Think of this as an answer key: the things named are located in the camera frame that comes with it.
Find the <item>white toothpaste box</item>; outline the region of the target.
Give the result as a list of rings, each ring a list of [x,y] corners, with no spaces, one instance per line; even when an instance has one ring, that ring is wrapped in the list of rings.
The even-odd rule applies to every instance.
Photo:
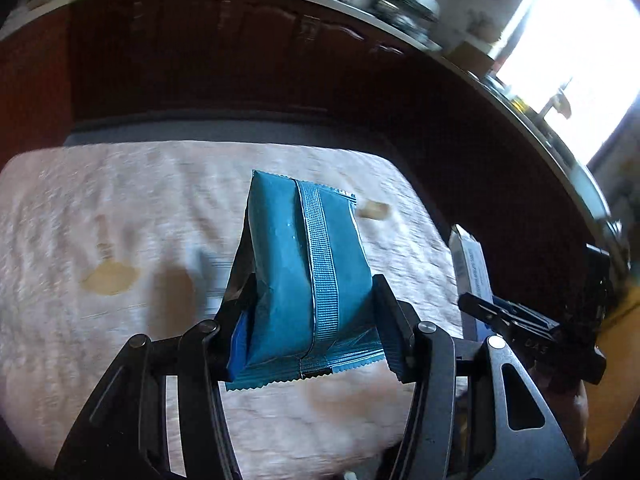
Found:
[[[469,292],[480,299],[492,301],[492,290],[482,245],[462,226],[455,224],[451,228],[448,247],[454,264],[458,295],[462,296]],[[483,341],[492,334],[492,330],[485,323],[471,315],[462,312],[461,318],[463,335],[466,339]]]

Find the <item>blue wet wipes pack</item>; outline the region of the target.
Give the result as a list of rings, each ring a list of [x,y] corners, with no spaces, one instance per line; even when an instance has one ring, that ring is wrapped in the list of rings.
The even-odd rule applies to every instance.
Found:
[[[229,390],[353,370],[382,360],[372,271],[355,196],[338,188],[254,171],[226,290],[256,282],[247,366]]]

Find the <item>pink quilted table cover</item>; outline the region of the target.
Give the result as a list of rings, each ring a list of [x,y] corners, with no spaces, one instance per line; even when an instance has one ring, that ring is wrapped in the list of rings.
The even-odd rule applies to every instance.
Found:
[[[1,415],[33,462],[53,466],[132,335],[177,336],[217,310],[256,170],[384,204],[382,219],[358,222],[371,269],[461,335],[450,251],[386,159],[205,142],[26,153],[1,174]]]

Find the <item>cardboard box on counter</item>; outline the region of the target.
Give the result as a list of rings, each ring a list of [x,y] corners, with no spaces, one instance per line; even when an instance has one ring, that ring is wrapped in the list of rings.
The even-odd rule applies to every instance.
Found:
[[[494,60],[487,53],[467,41],[460,42],[448,52],[446,59],[460,70],[472,73],[477,78],[485,77],[494,66]]]

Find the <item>dark wooden lower cabinets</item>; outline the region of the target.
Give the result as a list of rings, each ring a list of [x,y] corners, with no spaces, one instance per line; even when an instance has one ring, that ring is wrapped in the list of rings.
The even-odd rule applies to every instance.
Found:
[[[73,0],[1,43],[1,155],[87,122],[193,110],[314,118],[385,143],[446,232],[547,281],[602,223],[536,136],[481,84],[382,26],[316,0]]]

